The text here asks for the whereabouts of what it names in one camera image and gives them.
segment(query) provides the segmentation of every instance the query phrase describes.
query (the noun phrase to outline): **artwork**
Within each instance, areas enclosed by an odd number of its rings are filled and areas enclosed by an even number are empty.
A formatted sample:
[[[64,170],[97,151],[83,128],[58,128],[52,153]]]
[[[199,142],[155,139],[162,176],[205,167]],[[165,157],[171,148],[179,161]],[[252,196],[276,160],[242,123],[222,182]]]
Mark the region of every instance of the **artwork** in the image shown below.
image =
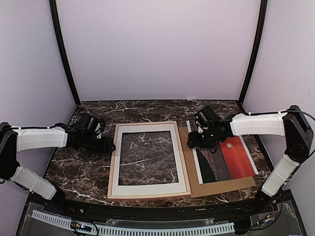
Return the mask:
[[[109,199],[190,195],[176,122],[118,124]]]
[[[187,121],[189,132],[198,131],[195,121]],[[193,149],[198,181],[213,183],[251,177],[258,174],[252,157],[242,137],[227,138],[220,143],[215,153],[208,148]]]

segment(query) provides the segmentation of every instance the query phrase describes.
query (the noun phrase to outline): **robotic arm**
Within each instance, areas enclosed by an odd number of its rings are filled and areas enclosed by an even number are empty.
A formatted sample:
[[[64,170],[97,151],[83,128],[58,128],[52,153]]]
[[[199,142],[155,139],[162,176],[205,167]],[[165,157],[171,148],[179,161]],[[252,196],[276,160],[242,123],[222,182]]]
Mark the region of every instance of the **robotic arm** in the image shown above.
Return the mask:
[[[221,119],[209,106],[195,115],[201,132],[190,132],[188,147],[214,148],[227,137],[248,134],[285,136],[286,150],[255,196],[253,209],[261,212],[310,155],[314,133],[298,106],[278,113],[238,114]]]
[[[17,127],[7,122],[0,124],[0,178],[51,200],[56,206],[64,199],[64,192],[51,182],[39,177],[16,160],[16,153],[34,148],[86,149],[94,153],[115,150],[112,138],[101,136],[105,129],[102,119],[83,113],[73,125],[58,123],[52,127]]]

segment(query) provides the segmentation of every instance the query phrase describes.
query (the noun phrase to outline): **black metal pole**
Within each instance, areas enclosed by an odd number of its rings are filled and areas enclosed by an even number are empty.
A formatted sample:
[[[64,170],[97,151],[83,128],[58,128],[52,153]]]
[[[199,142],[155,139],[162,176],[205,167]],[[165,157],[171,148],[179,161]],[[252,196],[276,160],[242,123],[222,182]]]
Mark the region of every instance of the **black metal pole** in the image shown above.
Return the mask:
[[[267,11],[267,2],[268,0],[261,0],[260,2],[260,10],[259,10],[259,16],[258,16],[258,23],[257,23],[257,29],[256,29],[256,35],[255,35],[255,40],[254,44],[252,47],[252,54],[250,58],[250,63],[247,68],[245,80],[243,83],[242,91],[240,94],[240,97],[238,101],[243,104],[246,93],[248,91],[248,88],[250,86],[251,78],[252,78],[252,73],[254,71],[257,55],[258,55],[258,50],[259,50],[259,45],[260,45],[260,40],[262,36],[262,30],[264,27],[264,22],[265,22],[265,16],[266,16],[266,11]]]
[[[60,27],[60,22],[59,22],[59,17],[58,17],[58,10],[57,10],[57,4],[56,4],[56,0],[49,0],[49,4],[50,4],[50,11],[51,11],[51,17],[53,19],[53,24],[54,24],[54,29],[55,29],[55,35],[56,35],[56,39],[57,39],[57,44],[58,44],[58,48],[59,48],[59,53],[61,56],[61,60],[63,62],[63,67],[64,67],[64,71],[65,71],[65,75],[67,77],[70,89],[71,89],[71,93],[73,96],[73,99],[75,101],[75,104],[78,106],[80,104],[80,98],[78,95],[78,91],[75,87],[75,83],[72,77],[72,73],[70,70],[70,66],[69,66],[69,61],[68,61],[68,57],[67,54],[65,52],[65,47],[64,47],[64,43],[63,43],[63,35],[61,32],[61,27]]]

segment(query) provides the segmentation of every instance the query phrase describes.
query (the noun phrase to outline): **perforated metal strip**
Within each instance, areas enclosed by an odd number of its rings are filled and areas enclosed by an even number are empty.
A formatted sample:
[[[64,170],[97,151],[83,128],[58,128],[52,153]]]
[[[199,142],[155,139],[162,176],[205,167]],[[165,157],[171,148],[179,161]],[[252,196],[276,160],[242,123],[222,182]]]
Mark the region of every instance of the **perforated metal strip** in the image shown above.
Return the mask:
[[[48,224],[60,227],[63,229],[71,230],[71,219],[68,217],[58,217],[50,215],[46,212],[34,210],[32,218],[46,222]],[[92,224],[84,222],[85,225],[92,227],[92,231],[89,235],[96,235],[96,229]],[[198,228],[188,229],[167,229],[167,230],[153,230],[153,229],[128,229],[109,227],[104,225],[96,226],[99,229],[100,236],[212,236],[221,235],[234,232],[234,223],[213,225]]]

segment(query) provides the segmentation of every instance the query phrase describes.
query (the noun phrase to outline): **white wall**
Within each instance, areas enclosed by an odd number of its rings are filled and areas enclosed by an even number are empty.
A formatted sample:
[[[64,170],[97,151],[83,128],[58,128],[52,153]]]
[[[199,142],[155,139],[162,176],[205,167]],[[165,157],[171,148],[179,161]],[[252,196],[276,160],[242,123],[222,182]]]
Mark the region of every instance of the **white wall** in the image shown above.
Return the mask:
[[[299,105],[315,115],[315,1],[269,1],[261,46],[245,100],[247,111],[274,111]],[[262,140],[274,164],[285,139]],[[297,201],[308,235],[315,225],[315,156],[288,185]]]
[[[58,5],[81,100],[238,99],[260,0]]]
[[[47,126],[67,122],[75,109],[59,55],[49,1],[0,1],[0,122]],[[43,175],[52,149],[19,153]],[[15,235],[27,193],[0,185],[0,235]]]

